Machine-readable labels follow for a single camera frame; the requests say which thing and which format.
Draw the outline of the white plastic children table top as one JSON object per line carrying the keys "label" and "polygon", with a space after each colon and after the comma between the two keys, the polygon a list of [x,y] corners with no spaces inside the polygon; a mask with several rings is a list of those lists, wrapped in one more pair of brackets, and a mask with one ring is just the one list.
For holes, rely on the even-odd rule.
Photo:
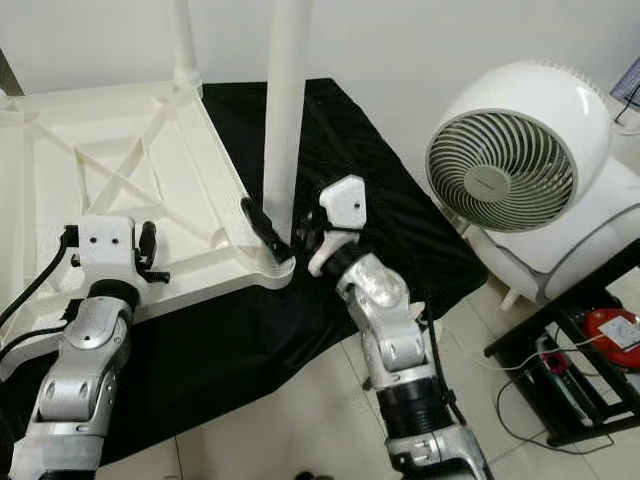
{"label": "white plastic children table top", "polygon": [[134,324],[241,289],[291,283],[294,260],[252,227],[248,191],[198,86],[170,81],[28,93],[1,113],[1,300],[88,215],[151,221],[155,269]]}

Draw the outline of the black tablecloth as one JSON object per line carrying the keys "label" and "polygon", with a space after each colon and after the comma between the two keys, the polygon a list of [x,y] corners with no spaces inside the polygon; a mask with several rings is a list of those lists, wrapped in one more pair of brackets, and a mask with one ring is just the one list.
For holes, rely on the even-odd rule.
{"label": "black tablecloth", "polygon": [[[308,79],[303,100],[294,228],[305,228],[323,183],[360,175],[372,205],[362,246],[401,274],[413,300],[428,303],[442,324],[488,270],[335,79]],[[278,291],[250,287],[134,326],[102,463],[268,396],[352,337],[356,325],[334,285],[298,269]]]}

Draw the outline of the white round floor fan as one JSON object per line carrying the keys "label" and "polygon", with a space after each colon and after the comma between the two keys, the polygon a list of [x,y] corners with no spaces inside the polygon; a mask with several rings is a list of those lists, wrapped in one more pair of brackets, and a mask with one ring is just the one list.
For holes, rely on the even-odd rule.
{"label": "white round floor fan", "polygon": [[480,74],[431,129],[431,191],[481,228],[549,227],[588,193],[608,155],[598,84],[556,61],[524,60]]}

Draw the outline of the white rounded plastic appliance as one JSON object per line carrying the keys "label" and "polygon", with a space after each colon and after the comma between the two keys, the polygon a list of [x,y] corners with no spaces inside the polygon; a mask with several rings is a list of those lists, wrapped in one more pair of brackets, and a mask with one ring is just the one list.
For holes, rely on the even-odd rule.
{"label": "white rounded plastic appliance", "polygon": [[640,204],[620,207],[611,218],[590,214],[579,230],[558,221],[553,227],[512,236],[475,225],[467,225],[462,233],[489,273],[506,287],[500,310],[511,311],[518,300],[534,305],[556,300],[640,241]]}

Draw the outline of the red round device white label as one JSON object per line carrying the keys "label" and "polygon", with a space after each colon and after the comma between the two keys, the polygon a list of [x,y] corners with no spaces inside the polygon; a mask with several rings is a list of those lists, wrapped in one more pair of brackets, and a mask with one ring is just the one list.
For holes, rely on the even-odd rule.
{"label": "red round device white label", "polygon": [[589,340],[604,340],[603,349],[627,352],[640,347],[640,316],[626,308],[594,308],[586,312],[582,330]]}

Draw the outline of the white purple tower fan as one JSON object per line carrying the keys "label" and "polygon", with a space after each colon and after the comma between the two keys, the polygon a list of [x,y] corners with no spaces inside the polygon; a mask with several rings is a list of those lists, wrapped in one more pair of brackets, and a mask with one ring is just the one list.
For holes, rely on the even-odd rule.
{"label": "white purple tower fan", "polygon": [[614,129],[620,134],[640,134],[640,56],[628,65],[608,97],[617,111]]}

